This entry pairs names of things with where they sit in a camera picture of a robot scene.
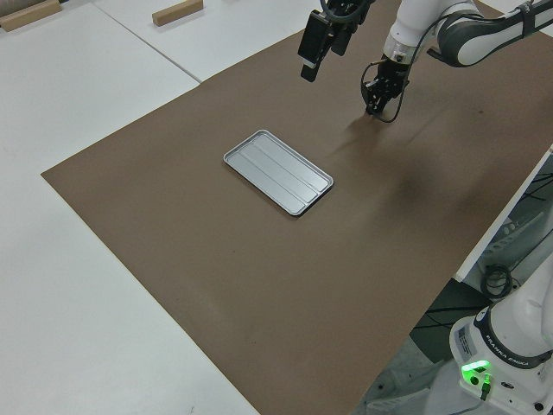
black band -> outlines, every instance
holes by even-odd
[[[522,37],[530,36],[536,31],[536,11],[530,2],[523,3],[517,7],[522,14]]]
[[[486,314],[481,320],[474,319],[474,326],[480,330],[484,343],[492,350],[493,354],[502,361],[519,369],[534,369],[549,360],[552,352],[546,352],[534,357],[524,357],[509,350],[493,333],[491,322],[492,307],[486,310]]]

white tabletop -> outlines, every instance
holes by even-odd
[[[195,87],[83,0],[0,30],[0,412],[256,412],[40,173]]]
[[[204,0],[202,11],[158,28],[152,13],[179,0],[94,3],[200,81],[304,29],[320,8],[319,0]]]

brown mat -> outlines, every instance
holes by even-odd
[[[398,5],[315,84],[294,35],[44,173],[263,415],[347,414],[551,144],[544,35],[424,56],[399,120],[366,116]],[[334,177],[301,218],[222,162],[260,128]]]

silver rectangular tray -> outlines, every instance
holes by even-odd
[[[289,214],[300,215],[334,184],[327,173],[267,130],[259,130],[223,157]]]

green light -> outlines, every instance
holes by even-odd
[[[480,367],[488,367],[488,366],[490,366],[489,361],[476,361],[475,363],[469,363],[468,365],[462,366],[461,371],[470,372],[474,369],[478,369]]]

